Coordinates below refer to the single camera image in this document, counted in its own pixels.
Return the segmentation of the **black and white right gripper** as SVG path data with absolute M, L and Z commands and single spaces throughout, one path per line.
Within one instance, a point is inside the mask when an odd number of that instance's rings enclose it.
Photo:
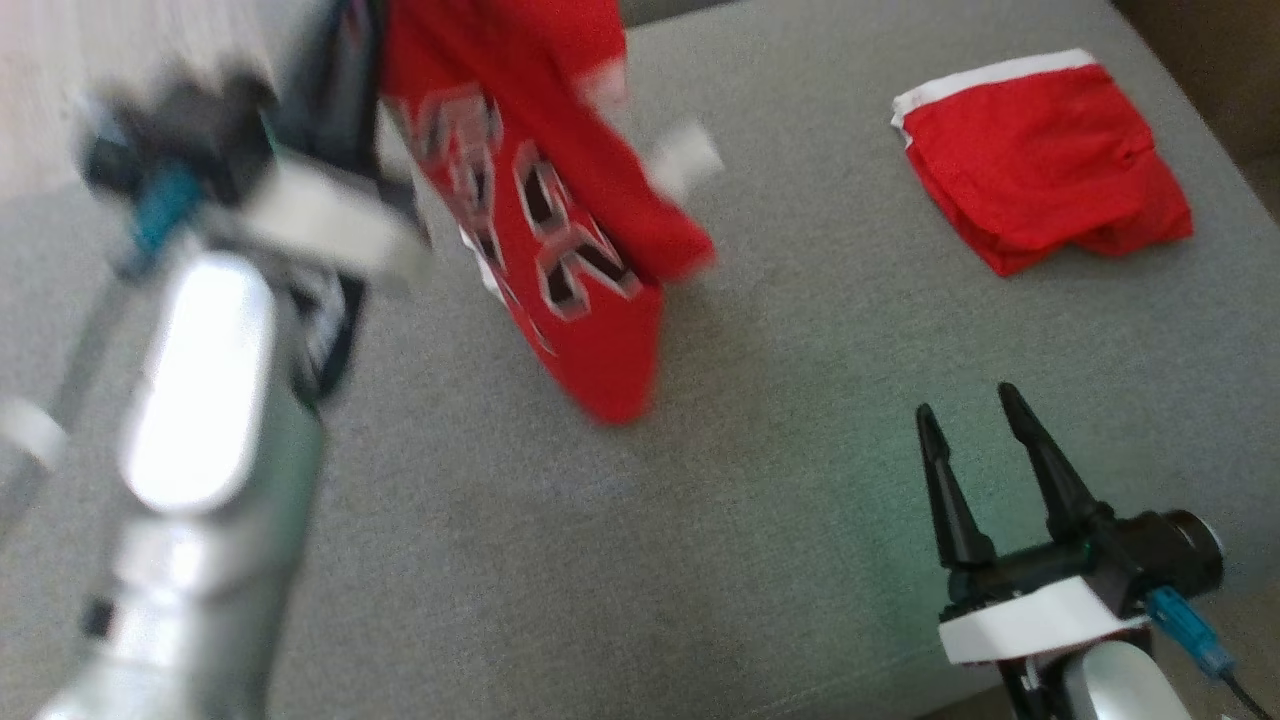
M 1030 460 L 1053 541 L 1002 559 L 977 525 L 933 409 L 915 411 L 936 547 L 956 596 L 938 625 L 952 665 L 1025 659 L 1146 623 L 1142 603 L 1124 607 L 1100 593 L 1103 547 L 1091 533 L 1114 520 L 1114 509 L 1087 488 L 1015 384 L 998 384 L 998 397 Z

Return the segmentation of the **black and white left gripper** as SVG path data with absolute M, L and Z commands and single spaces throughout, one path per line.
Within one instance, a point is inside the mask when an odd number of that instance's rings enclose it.
M 376 156 L 387 3 L 352 1 L 356 81 L 335 81 L 347 1 L 321 1 L 289 45 L 279 99 L 261 76 L 175 77 L 150 113 L 150 252 L 191 231 L 283 284 L 303 338 L 294 384 L 339 388 L 370 283 L 408 284 L 426 236 L 413 184 Z

